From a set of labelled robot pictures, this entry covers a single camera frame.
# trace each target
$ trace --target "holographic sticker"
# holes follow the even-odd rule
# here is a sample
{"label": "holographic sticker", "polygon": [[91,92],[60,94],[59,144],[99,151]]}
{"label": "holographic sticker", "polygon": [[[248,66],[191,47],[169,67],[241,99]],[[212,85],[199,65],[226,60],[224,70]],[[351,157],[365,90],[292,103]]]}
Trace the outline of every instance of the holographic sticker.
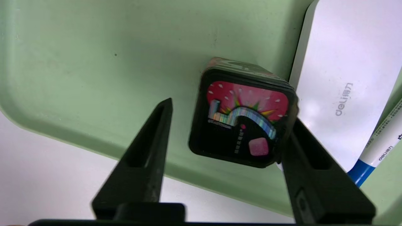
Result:
{"label": "holographic sticker", "polygon": [[237,117],[248,117],[272,140],[277,134],[273,123],[286,116],[289,102],[281,92],[223,81],[209,86],[207,99],[210,119],[235,126]]}

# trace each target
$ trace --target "blue marker cap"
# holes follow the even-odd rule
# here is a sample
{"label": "blue marker cap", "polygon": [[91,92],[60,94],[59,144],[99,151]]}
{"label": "blue marker cap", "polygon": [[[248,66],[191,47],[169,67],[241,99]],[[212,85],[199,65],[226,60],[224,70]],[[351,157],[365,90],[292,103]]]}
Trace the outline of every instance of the blue marker cap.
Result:
{"label": "blue marker cap", "polygon": [[374,169],[375,167],[372,167],[359,159],[356,162],[355,166],[348,172],[348,175],[356,184],[356,186],[360,187],[363,182],[369,177],[371,172],[374,171]]}

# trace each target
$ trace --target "strawberry graphic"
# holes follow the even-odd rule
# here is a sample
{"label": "strawberry graphic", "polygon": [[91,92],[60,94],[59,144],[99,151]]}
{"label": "strawberry graphic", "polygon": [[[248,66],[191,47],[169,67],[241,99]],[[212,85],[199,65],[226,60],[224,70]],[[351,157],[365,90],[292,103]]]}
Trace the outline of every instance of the strawberry graphic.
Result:
{"label": "strawberry graphic", "polygon": [[207,92],[208,103],[219,100],[219,112],[229,114],[237,107],[249,107],[270,121],[278,121],[286,115],[288,99],[281,92],[244,86],[230,82],[212,83]]}

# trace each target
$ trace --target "white marker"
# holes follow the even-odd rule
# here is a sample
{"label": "white marker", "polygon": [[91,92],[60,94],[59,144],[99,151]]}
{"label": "white marker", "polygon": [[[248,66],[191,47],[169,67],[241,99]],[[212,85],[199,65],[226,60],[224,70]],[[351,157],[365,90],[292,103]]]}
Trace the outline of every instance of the white marker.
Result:
{"label": "white marker", "polygon": [[370,137],[355,166],[348,172],[360,187],[373,170],[402,139],[402,100],[394,107]]}

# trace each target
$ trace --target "white surface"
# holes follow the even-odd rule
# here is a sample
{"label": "white surface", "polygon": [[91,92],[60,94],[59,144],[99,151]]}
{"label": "white surface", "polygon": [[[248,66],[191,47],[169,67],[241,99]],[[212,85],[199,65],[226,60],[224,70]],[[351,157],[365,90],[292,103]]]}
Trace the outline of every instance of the white surface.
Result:
{"label": "white surface", "polygon": [[[115,160],[43,137],[0,113],[0,225],[42,218],[92,219],[90,202]],[[162,202],[180,202],[188,221],[276,222],[293,219],[164,178]]]}
{"label": "white surface", "polygon": [[400,72],[401,11],[400,0],[319,0],[306,13],[290,84],[299,118],[345,171],[362,153]]}

